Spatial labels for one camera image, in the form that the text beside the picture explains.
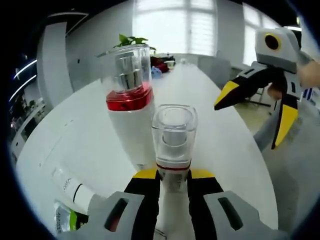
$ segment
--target floor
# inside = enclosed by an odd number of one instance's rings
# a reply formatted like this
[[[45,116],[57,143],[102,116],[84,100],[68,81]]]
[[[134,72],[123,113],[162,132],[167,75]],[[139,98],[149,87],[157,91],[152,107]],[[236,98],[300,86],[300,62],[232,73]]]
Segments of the floor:
[[[270,117],[269,107],[254,103],[238,103],[235,109],[242,117],[248,129],[254,135]]]

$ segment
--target clear lid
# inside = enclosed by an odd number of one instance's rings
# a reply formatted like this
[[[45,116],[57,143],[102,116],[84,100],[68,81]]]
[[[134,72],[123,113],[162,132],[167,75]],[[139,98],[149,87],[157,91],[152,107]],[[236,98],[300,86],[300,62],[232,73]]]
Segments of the clear lid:
[[[151,83],[150,49],[147,44],[115,48],[106,55],[108,66],[102,77],[107,94],[127,93]]]
[[[168,164],[170,167],[171,164],[189,163],[197,125],[198,116],[195,108],[187,105],[160,105],[152,119],[157,163],[161,166]]]

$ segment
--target table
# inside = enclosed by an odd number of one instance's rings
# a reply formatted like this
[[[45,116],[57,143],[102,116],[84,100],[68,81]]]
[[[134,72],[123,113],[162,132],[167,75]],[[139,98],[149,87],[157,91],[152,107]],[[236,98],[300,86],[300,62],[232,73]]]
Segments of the table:
[[[214,111],[217,86],[192,64],[176,65],[152,85],[156,105],[190,105],[198,113],[192,167],[215,173],[225,191],[250,203],[263,223],[277,229],[276,198],[262,154],[233,107]],[[105,97],[100,80],[75,92],[39,123],[20,153],[21,189],[53,234],[54,199],[79,211],[50,178],[58,163],[105,197],[123,191],[136,172],[112,128]]]

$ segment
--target metal cylinder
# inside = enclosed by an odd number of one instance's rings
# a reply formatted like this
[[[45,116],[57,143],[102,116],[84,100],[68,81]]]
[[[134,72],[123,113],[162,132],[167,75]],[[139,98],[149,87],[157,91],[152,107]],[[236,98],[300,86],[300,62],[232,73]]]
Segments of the metal cylinder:
[[[124,56],[115,60],[117,75],[113,77],[114,90],[123,92],[142,85],[142,73],[134,56]]]

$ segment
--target green leaves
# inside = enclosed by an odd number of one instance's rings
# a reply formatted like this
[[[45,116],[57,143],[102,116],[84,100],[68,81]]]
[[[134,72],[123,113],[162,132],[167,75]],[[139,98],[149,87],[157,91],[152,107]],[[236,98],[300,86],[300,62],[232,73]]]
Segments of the green leaves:
[[[145,41],[148,41],[148,39],[144,37],[125,36],[122,34],[119,34],[119,40],[120,43],[118,45],[115,45],[113,48],[123,47],[131,44],[145,44]]]
[[[125,35],[119,34],[119,40],[121,43],[124,43],[128,41],[128,38]]]

